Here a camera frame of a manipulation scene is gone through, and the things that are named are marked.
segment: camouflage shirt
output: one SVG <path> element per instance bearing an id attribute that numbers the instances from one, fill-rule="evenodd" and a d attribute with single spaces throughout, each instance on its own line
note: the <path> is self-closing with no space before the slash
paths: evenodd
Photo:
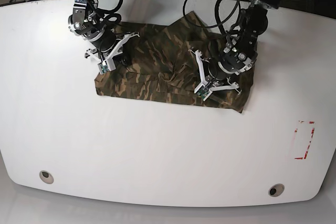
<path id="1" fill-rule="evenodd" d="M 188 18 L 201 25 L 193 12 Z M 253 85 L 254 69 L 233 77 L 242 89 L 240 95 L 235 90 L 216 91 L 204 102 L 194 94 L 201 80 L 195 56 L 189 49 L 215 57 L 207 45 L 213 34 L 190 25 L 185 18 L 167 27 L 122 23 L 122 27 L 116 28 L 117 33 L 126 31 L 140 33 L 140 38 L 132 38 L 124 47 L 132 57 L 132 65 L 118 65 L 113 72 L 99 74 L 95 79 L 98 95 L 243 111 Z M 222 38 L 216 41 L 218 48 L 226 42 Z"/>

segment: camouflage cloth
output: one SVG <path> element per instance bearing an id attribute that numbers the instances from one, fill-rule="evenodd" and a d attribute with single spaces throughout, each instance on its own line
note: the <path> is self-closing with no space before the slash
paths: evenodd
<path id="1" fill-rule="evenodd" d="M 189 20 L 201 25 L 191 12 Z M 188 24 L 181 18 L 172 25 L 122 23 L 117 33 L 139 31 L 140 38 L 132 38 L 124 47 L 132 57 L 132 65 L 118 65 L 113 72 L 98 75 L 95 79 L 98 95 L 150 100 L 166 103 L 228 108 L 242 112 L 253 85 L 254 69 L 233 76 L 243 90 L 216 91 L 205 102 L 194 94 L 200 83 L 198 65 L 189 49 L 201 50 L 205 57 L 215 58 L 208 46 L 213 34 Z M 223 38 L 213 39 L 218 49 L 225 44 Z"/>

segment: table surface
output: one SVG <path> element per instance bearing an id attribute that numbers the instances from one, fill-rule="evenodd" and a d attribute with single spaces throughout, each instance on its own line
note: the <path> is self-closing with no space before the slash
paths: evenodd
<path id="1" fill-rule="evenodd" d="M 100 7 L 117 1 L 100 0 Z M 211 25 L 215 1 L 190 0 L 187 10 Z M 183 2 L 125 0 L 120 14 L 169 25 L 182 17 Z M 336 148 L 335 20 L 270 10 L 255 85 L 239 114 L 96 95 L 96 63 L 83 57 L 91 46 L 68 31 L 72 4 L 0 8 L 0 150 L 15 183 L 190 207 L 278 204 L 318 193 Z M 233 6 L 223 1 L 221 16 Z M 40 180 L 42 170 L 53 184 Z M 285 186 L 276 198 L 268 195 L 275 184 Z"/>

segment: white table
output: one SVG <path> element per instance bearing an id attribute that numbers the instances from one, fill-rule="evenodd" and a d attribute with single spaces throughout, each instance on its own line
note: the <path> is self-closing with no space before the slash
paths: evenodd
<path id="1" fill-rule="evenodd" d="M 183 1 L 125 0 L 120 14 L 169 25 Z M 215 1 L 190 0 L 187 10 L 214 24 Z M 266 205 L 318 193 L 336 148 L 335 20 L 270 10 L 239 114 L 96 95 L 96 63 L 83 57 L 90 44 L 67 28 L 72 4 L 0 8 L 0 150 L 15 183 L 160 206 Z M 221 16 L 233 5 L 224 1 Z M 307 158 L 295 159 L 304 158 L 312 128 Z M 41 170 L 55 182 L 43 183 Z M 285 186 L 276 198 L 268 195 L 275 184 Z"/>

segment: circular hole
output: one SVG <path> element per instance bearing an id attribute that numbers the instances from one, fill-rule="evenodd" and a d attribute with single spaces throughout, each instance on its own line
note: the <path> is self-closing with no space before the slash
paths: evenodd
<path id="1" fill-rule="evenodd" d="M 39 175 L 40 175 L 40 179 L 46 184 L 50 185 L 54 182 L 54 177 L 45 170 L 42 170 Z"/>
<path id="2" fill-rule="evenodd" d="M 285 186 L 283 184 L 276 184 L 268 190 L 268 195 L 271 197 L 278 197 L 284 192 L 284 190 Z"/>
<path id="3" fill-rule="evenodd" d="M 46 173 L 46 172 L 42 172 L 42 175 L 43 175 L 45 178 L 49 178 L 49 174 Z"/>

